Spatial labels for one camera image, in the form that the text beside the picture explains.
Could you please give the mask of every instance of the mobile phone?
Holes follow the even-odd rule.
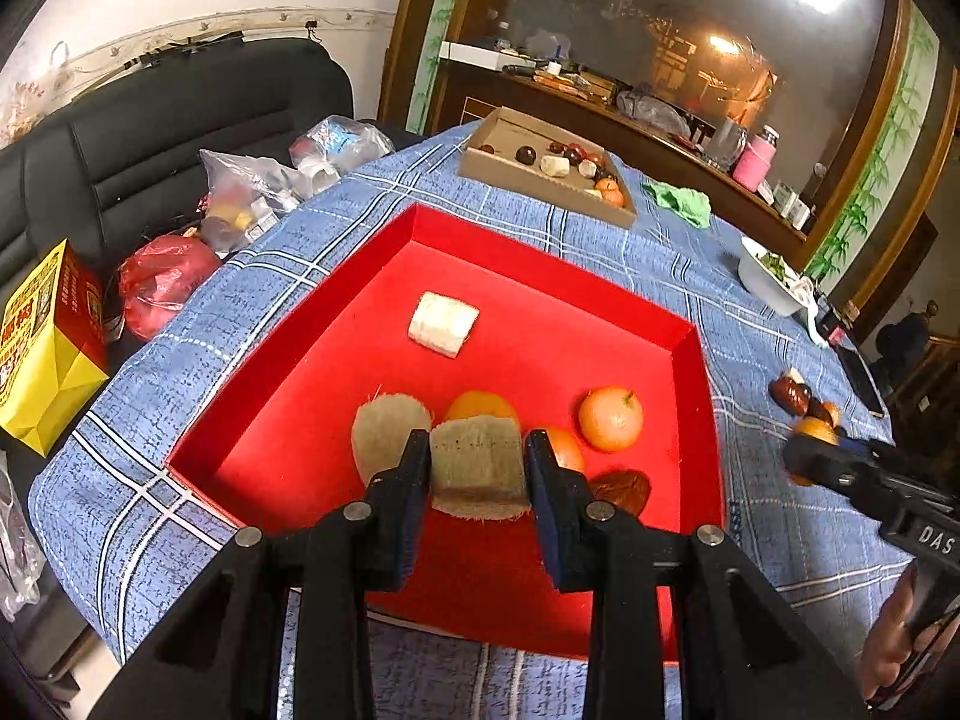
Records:
[[[853,388],[853,394],[860,399],[860,402],[867,407],[867,410],[873,416],[877,419],[884,418],[886,410],[883,408],[883,401],[877,393],[877,388],[874,386],[874,381],[872,381],[870,377],[870,372],[867,371],[866,365],[863,364],[863,358],[860,357],[856,351],[848,349],[845,346],[834,347],[834,351],[837,353],[837,357],[840,358],[840,365],[842,365],[843,371],[847,375],[847,381],[850,382],[850,386]]]

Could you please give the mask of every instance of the glass cup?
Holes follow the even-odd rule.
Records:
[[[704,160],[707,165],[716,167],[720,172],[730,172],[744,148],[747,148],[747,130],[727,117],[707,143]]]

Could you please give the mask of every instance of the brown chestnut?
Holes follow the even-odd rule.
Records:
[[[829,411],[824,408],[824,404],[820,402],[819,398],[810,398],[810,402],[806,406],[806,415],[822,420],[830,427],[833,427],[833,419],[830,416]]]
[[[590,492],[597,500],[639,517],[650,499],[650,479],[643,471],[613,469],[590,480]]]
[[[808,413],[810,396],[786,376],[770,383],[770,397],[791,416],[805,416]]]

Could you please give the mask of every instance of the human hand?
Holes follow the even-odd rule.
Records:
[[[915,652],[925,651],[940,630],[939,624],[931,625],[923,630],[915,641],[910,640],[906,618],[913,608],[916,576],[917,564],[912,562],[896,580],[894,591],[883,602],[880,616],[867,634],[863,655],[860,657],[858,675],[860,692],[866,700],[874,697],[880,688],[889,688],[899,677],[901,666],[909,656]],[[947,649],[958,628],[960,628],[960,617],[950,623],[944,635],[930,650],[934,659],[933,664]]]

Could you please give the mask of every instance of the wooden shelf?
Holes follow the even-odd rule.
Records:
[[[520,76],[505,76],[507,79],[510,79],[513,83],[518,83],[522,86],[528,88],[536,89],[538,92],[541,92],[546,95],[553,95],[556,98],[562,98],[567,100],[574,105],[578,105],[580,108],[584,108],[589,112],[597,114],[597,116],[603,116],[606,119],[609,119],[616,124],[619,124],[621,127],[627,127],[627,129],[632,129],[633,132],[638,135],[643,136],[644,138],[650,138],[651,140],[656,141],[660,146],[664,148],[669,148],[670,151],[673,151],[678,156],[683,157],[683,159],[688,160],[691,165],[694,167],[699,167],[700,170],[706,170],[711,173],[712,176],[718,181],[722,181],[730,189],[739,194],[744,201],[749,202],[760,208],[763,213],[774,218],[782,227],[784,227],[791,235],[793,235],[798,241],[805,241],[806,236],[796,229],[792,224],[786,221],[780,214],[769,205],[766,201],[762,199],[758,194],[753,193],[745,189],[743,186],[740,186],[736,181],[729,177],[725,172],[720,172],[715,167],[707,165],[704,160],[700,159],[696,154],[691,153],[686,148],[674,143],[668,137],[665,137],[661,132],[657,132],[653,127],[645,127],[641,122],[634,122],[631,119],[627,119],[625,116],[622,116],[619,111],[614,110],[603,105],[597,105],[596,103],[590,103],[587,100],[581,100],[580,98],[575,97],[574,95],[567,95],[563,92],[558,92],[555,89],[551,89],[548,86],[536,83],[536,81],[531,81],[530,79],[524,79]]]

